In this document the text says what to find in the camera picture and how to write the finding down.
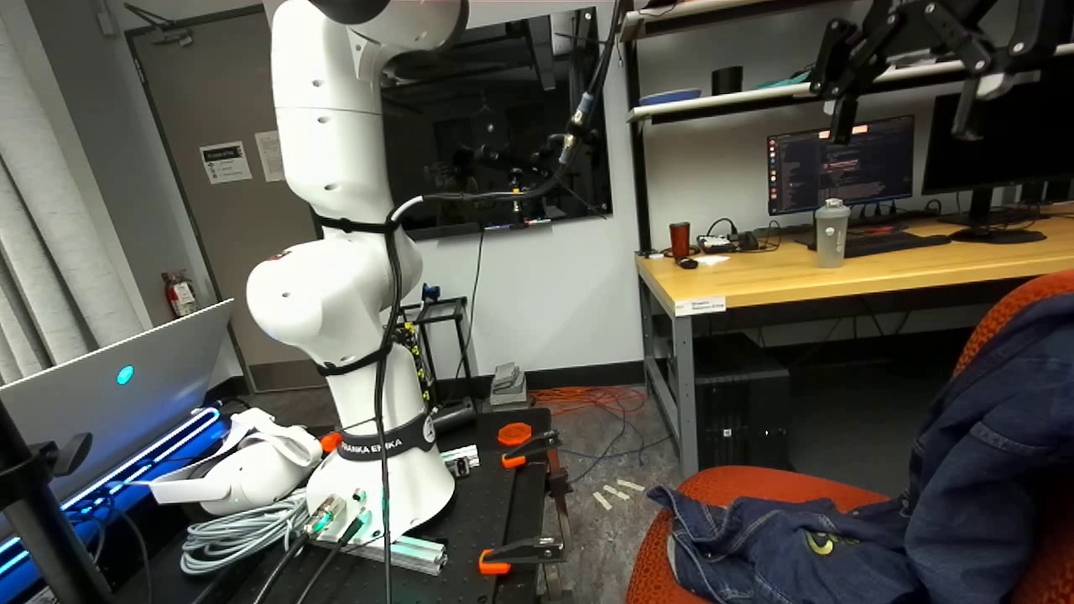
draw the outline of robot arm on shelf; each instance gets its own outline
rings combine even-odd
[[[967,88],[952,123],[957,139],[972,139],[972,99],[1000,96],[1019,79],[1033,79],[1070,38],[1070,0],[1017,0],[1009,45],[997,45],[980,21],[997,0],[874,0],[864,26],[831,21],[809,88],[830,96],[831,139],[845,141],[860,95],[895,64],[900,53],[929,49],[967,68]]]

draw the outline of clamp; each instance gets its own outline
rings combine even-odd
[[[543,428],[535,435],[529,423],[506,423],[497,432],[500,447],[509,447],[500,452],[500,467],[502,469],[520,469],[529,463],[529,452],[543,450],[543,490],[546,497],[556,502],[556,511],[566,518],[566,492],[572,492],[572,480],[566,469],[561,463],[561,432],[556,428]]]
[[[563,539],[556,538],[529,538],[529,539],[513,539],[502,546],[488,546],[476,558],[476,574],[480,576],[506,576],[517,565],[561,565],[566,558]]]

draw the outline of paper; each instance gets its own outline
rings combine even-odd
[[[280,152],[280,132],[257,132],[255,135],[262,173],[266,182],[282,182],[282,152]]]
[[[222,141],[197,146],[209,186],[248,182],[248,162],[243,141]]]

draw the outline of desk leg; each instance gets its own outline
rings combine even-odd
[[[670,318],[670,380],[678,397],[678,467],[698,472],[698,375],[695,375],[695,318]]]
[[[657,318],[670,321],[670,348],[661,346]],[[695,321],[668,315],[641,281],[646,382],[661,407],[678,447],[681,472],[698,469]]]

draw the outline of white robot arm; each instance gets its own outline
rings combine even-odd
[[[367,538],[401,538],[453,497],[416,365],[391,341],[391,308],[421,281],[421,255],[385,223],[379,78],[385,61],[448,45],[463,21],[463,0],[284,0],[272,17],[284,182],[318,215],[322,237],[262,263],[248,275],[248,308],[272,338],[326,368],[347,428],[342,450],[309,480],[309,511],[342,508],[326,538],[351,521]]]

